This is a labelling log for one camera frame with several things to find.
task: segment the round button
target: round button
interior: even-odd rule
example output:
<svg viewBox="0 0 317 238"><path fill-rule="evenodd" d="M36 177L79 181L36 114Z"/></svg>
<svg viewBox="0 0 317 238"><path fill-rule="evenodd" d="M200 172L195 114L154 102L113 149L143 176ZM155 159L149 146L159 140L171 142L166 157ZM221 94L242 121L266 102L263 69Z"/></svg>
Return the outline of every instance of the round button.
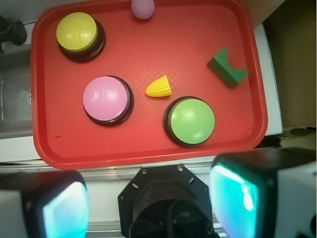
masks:
<svg viewBox="0 0 317 238"><path fill-rule="evenodd" d="M64 17L56 30L58 43L70 52L88 49L94 44L97 34L95 20L83 12L75 12Z"/></svg>
<svg viewBox="0 0 317 238"><path fill-rule="evenodd" d="M207 103L195 97L182 97L167 108L164 127L177 144L193 147L205 142L212 134L215 118Z"/></svg>
<svg viewBox="0 0 317 238"><path fill-rule="evenodd" d="M129 85L115 76L102 76L91 81L83 96L84 108L94 122L111 125L123 122L133 107Z"/></svg>

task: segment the yellow corn toy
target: yellow corn toy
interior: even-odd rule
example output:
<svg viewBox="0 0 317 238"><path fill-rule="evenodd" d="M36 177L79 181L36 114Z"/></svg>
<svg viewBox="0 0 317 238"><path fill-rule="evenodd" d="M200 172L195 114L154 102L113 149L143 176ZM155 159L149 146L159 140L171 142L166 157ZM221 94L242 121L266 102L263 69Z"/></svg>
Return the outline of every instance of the yellow corn toy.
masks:
<svg viewBox="0 0 317 238"><path fill-rule="evenodd" d="M149 97L168 97L172 95L167 76L164 75L152 82L146 89L145 94Z"/></svg>

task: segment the white surface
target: white surface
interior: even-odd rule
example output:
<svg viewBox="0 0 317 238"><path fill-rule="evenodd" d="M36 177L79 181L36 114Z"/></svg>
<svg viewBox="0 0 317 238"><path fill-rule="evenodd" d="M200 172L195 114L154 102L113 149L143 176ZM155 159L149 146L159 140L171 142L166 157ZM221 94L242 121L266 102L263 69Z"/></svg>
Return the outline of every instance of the white surface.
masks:
<svg viewBox="0 0 317 238"><path fill-rule="evenodd" d="M258 27L285 0L240 0L249 10L254 27Z"/></svg>
<svg viewBox="0 0 317 238"><path fill-rule="evenodd" d="M34 23L26 25L28 38L26 44L31 43ZM282 121L279 108L277 88L274 78L274 71L271 63L270 51L268 48L265 31L262 25L255 29L255 38L259 52L260 65L264 83L265 100L268 114L268 127L266 135L282 133ZM33 137L20 137L0 140L0 162L26 161L40 159L35 150ZM183 162L198 162L197 159L184 160ZM201 158L199 161L210 161L209 157Z"/></svg>
<svg viewBox="0 0 317 238"><path fill-rule="evenodd" d="M19 191L0 190L0 211L0 237L26 238Z"/></svg>
<svg viewBox="0 0 317 238"><path fill-rule="evenodd" d="M277 173L278 196L275 238L307 237L316 215L316 162L280 170Z"/></svg>
<svg viewBox="0 0 317 238"><path fill-rule="evenodd" d="M256 43L259 52L268 115L266 135L281 134L283 130L281 110L279 107L271 53L269 51L263 25L257 27L254 30L254 34L256 36Z"/></svg>

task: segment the yellow button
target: yellow button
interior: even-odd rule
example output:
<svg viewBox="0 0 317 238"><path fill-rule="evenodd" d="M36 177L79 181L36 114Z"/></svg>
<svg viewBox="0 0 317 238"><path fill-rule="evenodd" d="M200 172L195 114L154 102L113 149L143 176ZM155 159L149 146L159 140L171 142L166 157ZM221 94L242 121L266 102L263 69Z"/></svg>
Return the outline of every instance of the yellow button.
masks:
<svg viewBox="0 0 317 238"><path fill-rule="evenodd" d="M56 29L56 38L67 51L81 52L95 42L97 33L96 22L90 15L75 12L60 21Z"/></svg>

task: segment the green button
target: green button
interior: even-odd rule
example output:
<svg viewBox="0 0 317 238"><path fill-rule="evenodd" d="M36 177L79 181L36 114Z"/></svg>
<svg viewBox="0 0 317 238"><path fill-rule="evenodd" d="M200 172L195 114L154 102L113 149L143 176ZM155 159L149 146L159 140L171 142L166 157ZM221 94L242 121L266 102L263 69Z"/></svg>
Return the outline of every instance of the green button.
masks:
<svg viewBox="0 0 317 238"><path fill-rule="evenodd" d="M196 145L206 141L214 129L214 114L202 100L185 99L171 112L170 126L182 142Z"/></svg>

